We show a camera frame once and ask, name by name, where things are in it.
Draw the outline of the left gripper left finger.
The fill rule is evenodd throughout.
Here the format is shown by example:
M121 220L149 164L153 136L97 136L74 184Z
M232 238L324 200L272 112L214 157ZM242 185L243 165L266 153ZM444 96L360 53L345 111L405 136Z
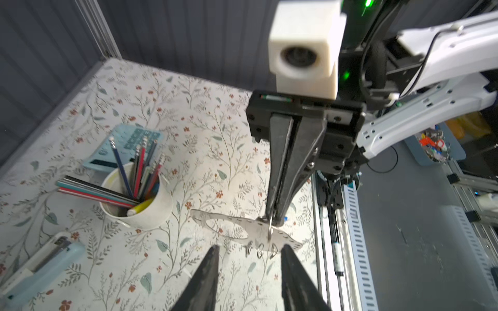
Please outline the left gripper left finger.
M215 310L219 280L219 250L218 245L210 247L171 311Z

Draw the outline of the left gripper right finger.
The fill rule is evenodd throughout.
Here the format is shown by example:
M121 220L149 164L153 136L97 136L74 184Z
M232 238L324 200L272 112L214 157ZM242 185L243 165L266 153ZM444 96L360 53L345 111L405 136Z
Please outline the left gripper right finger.
M330 310L288 244L281 249L281 295L285 311Z

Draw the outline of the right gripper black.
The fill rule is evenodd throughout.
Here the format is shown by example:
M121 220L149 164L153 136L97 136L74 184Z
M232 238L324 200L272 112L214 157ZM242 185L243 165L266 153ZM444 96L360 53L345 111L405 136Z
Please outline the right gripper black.
M282 226L289 206L314 170L353 174L366 163L357 146L362 102L254 91L246 108L252 137L271 148L265 216Z

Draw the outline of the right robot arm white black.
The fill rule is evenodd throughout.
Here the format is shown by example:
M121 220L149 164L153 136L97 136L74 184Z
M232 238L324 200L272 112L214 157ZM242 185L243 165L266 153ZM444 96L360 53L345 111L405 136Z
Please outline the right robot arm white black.
M390 146L497 103L497 13L386 38L404 1L280 1L268 38L276 91L255 91L250 133L271 174L259 222L280 227L316 172L339 180Z

